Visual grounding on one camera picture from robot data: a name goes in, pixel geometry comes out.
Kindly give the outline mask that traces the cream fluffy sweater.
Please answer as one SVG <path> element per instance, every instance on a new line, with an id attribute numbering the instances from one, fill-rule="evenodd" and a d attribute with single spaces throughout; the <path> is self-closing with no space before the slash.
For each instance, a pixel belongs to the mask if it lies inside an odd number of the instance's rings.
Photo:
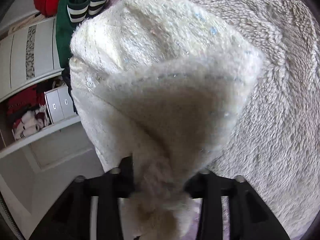
<path id="1" fill-rule="evenodd" d="M 131 233 L 183 237 L 194 215 L 183 187 L 229 141 L 261 51 L 189 0 L 120 0 L 82 22 L 70 49 L 72 97 L 103 168 L 133 160 Z"/>

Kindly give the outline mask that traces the floral plush bed blanket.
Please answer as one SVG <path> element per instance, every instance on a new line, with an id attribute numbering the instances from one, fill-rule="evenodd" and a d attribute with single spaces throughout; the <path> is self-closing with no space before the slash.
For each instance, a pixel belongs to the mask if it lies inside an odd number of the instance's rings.
<path id="1" fill-rule="evenodd" d="M 319 23 L 303 0 L 190 1 L 265 55 L 251 100 L 210 169 L 246 177 L 298 239 L 319 212 Z"/>

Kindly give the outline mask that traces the white wardrobe drawer unit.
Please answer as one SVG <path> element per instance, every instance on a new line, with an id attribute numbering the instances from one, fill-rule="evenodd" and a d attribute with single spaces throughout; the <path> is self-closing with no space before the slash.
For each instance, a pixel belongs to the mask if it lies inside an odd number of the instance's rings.
<path id="1" fill-rule="evenodd" d="M 45 100 L 52 123 L 57 123 L 76 115 L 67 86 L 61 86 L 45 92 Z"/>

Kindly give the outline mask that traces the white wardrobe sliding door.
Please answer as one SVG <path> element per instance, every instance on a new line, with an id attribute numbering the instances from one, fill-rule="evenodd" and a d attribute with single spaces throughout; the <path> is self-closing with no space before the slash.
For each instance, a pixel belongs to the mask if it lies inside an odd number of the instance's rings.
<path id="1" fill-rule="evenodd" d="M 55 35 L 52 17 L 1 40 L 1 101 L 62 72 Z"/>

